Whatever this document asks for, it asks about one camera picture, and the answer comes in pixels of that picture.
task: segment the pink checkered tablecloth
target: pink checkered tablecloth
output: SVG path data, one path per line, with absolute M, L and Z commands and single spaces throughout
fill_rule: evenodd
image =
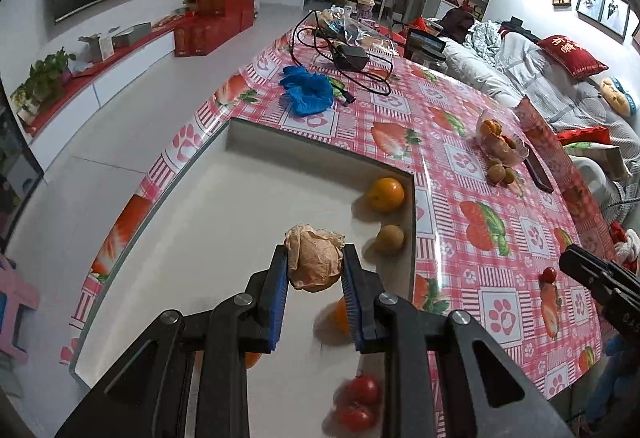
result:
M 151 206 L 204 141 L 237 117 L 411 172 L 417 220 L 413 303 L 436 313 L 467 310 L 546 397 L 572 384 L 600 358 L 596 307 L 589 291 L 562 273 L 557 289 L 541 289 L 538 277 L 545 267 L 558 267 L 571 242 L 607 259 L 614 257 L 613 247 L 577 170 L 530 102 L 510 111 L 404 58 L 393 59 L 393 93 L 380 96 L 358 88 L 313 49 L 297 44 L 296 56 L 310 71 L 342 82 L 357 100 L 348 106 L 335 101 L 324 113 L 296 118 L 278 85 L 282 68 L 291 65 L 290 38 L 291 32 L 239 69 L 159 155 L 92 265 L 61 362 L 72 358 L 101 284 Z M 367 70 L 386 75 L 375 60 Z M 508 187 L 487 182 L 487 158 L 473 139 L 484 109 L 528 138 L 554 183 L 553 194 L 534 186 L 524 164 L 514 168 L 517 180 Z M 438 418 L 442 429 L 441 413 Z

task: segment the cardboard box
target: cardboard box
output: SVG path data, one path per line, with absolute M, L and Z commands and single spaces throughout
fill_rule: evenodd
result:
M 111 37 L 114 48 L 126 48 L 151 33 L 151 23 L 136 24 Z
M 111 28 L 104 33 L 96 33 L 89 37 L 78 37 L 78 40 L 89 45 L 89 54 L 92 62 L 103 62 L 113 55 L 113 41 L 111 34 L 119 27 Z

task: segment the blue rubber glove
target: blue rubber glove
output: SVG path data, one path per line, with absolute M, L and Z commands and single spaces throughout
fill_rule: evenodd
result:
M 296 116 L 322 113 L 334 104 L 334 90 L 324 74 L 309 73 L 302 66 L 287 66 L 280 85 Z

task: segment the red cloth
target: red cloth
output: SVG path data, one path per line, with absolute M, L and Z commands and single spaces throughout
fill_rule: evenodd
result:
M 609 66 L 594 58 L 580 44 L 564 35 L 540 40 L 538 46 L 560 62 L 574 78 L 587 78 L 609 69 Z
M 422 30 L 423 32 L 427 32 L 429 33 L 430 31 L 427 29 L 427 24 L 425 24 L 424 19 L 422 17 L 418 17 L 414 23 L 412 24 L 412 26 L 416 29 L 416 30 Z
M 571 129 L 558 134 L 558 139 L 562 145 L 569 145 L 576 142 L 594 142 L 611 145 L 609 129 L 607 127 L 585 127 L 584 129 Z

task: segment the dried fruit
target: dried fruit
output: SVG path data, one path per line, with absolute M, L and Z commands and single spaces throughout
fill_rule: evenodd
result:
M 376 250 L 382 253 L 399 251 L 404 244 L 404 231 L 398 225 L 382 227 L 376 236 Z
M 489 167 L 489 170 L 486 173 L 489 181 L 494 185 L 500 183 L 506 176 L 506 170 L 502 164 L 497 164 L 492 167 Z
M 509 138 L 508 136 L 502 135 L 502 139 L 504 140 L 504 142 L 509 146 L 510 149 L 515 149 L 516 148 L 516 142 L 514 142 L 511 138 Z
M 504 172 L 504 184 L 511 185 L 516 180 L 516 172 L 511 167 L 506 167 Z

